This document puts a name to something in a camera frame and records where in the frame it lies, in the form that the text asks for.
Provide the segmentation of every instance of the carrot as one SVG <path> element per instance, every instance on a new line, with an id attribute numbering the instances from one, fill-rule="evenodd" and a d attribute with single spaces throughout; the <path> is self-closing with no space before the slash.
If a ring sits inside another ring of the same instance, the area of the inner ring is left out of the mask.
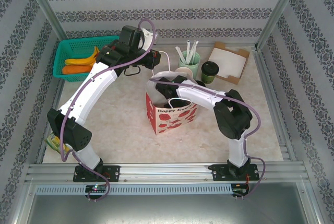
<path id="1" fill-rule="evenodd" d="M 89 65 L 85 66 L 64 66 L 62 73 L 63 74 L 81 74 L 81 73 L 89 73 L 92 70 L 92 67 Z"/>

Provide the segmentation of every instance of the paper bag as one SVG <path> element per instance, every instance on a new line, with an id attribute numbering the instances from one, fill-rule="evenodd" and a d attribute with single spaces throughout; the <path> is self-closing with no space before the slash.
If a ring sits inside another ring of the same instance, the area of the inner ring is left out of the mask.
<path id="1" fill-rule="evenodd" d="M 169 80 L 174 79 L 177 75 L 182 75 L 194 81 L 186 73 L 176 72 L 160 72 L 153 76 L 155 79 L 165 77 Z M 147 82 L 146 86 L 146 108 L 147 117 L 151 122 L 156 135 L 165 133 L 171 129 L 180 127 L 184 124 L 192 122 L 198 112 L 198 105 L 190 103 L 181 108 L 164 108 L 163 105 L 168 103 L 168 100 L 155 89 L 156 83 Z"/>

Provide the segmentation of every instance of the white paper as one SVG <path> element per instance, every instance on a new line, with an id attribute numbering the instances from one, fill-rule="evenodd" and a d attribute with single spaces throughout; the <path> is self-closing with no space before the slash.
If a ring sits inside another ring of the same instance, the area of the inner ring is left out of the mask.
<path id="1" fill-rule="evenodd" d="M 246 58 L 226 50 L 214 48 L 209 61 L 213 61 L 219 66 L 218 76 L 240 78 Z"/>

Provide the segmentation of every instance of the vent grille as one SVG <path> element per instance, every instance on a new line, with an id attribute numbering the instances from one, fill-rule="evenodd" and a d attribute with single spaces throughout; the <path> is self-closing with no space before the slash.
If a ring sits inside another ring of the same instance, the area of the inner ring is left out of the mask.
<path id="1" fill-rule="evenodd" d="M 39 186 L 37 195 L 83 195 L 85 185 Z M 111 185 L 110 195 L 232 194 L 231 184 L 212 185 Z"/>

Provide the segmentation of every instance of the white tabletop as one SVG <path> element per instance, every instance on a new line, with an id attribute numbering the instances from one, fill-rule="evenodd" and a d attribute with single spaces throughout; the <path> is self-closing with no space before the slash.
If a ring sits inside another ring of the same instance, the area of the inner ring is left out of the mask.
<path id="1" fill-rule="evenodd" d="M 282 161 L 254 57 L 251 49 L 246 49 L 250 51 L 250 56 L 239 84 L 216 78 L 208 87 L 221 91 L 237 90 L 244 101 L 258 111 L 262 120 L 260 130 L 248 139 L 248 153 L 266 161 Z M 176 70 L 178 58 L 175 48 L 155 50 L 166 51 L 171 59 L 171 70 Z M 210 47 L 197 48 L 201 63 L 208 60 L 211 50 Z M 168 65 L 162 54 L 161 62 L 154 71 L 164 70 L 168 70 Z M 214 113 L 205 108 L 199 109 L 193 122 L 155 135 L 147 119 L 145 103 L 145 86 L 151 76 L 152 71 L 144 67 L 139 75 L 121 75 L 90 112 L 85 127 L 92 131 L 91 143 L 102 160 L 105 163 L 226 162 L 229 156 L 227 138 L 219 131 Z M 80 84 L 65 82 L 59 106 L 73 95 Z M 254 117 L 251 128 L 256 124 Z M 72 157 L 67 162 L 76 163 Z M 48 147 L 43 163 L 61 163 L 61 159 Z"/>

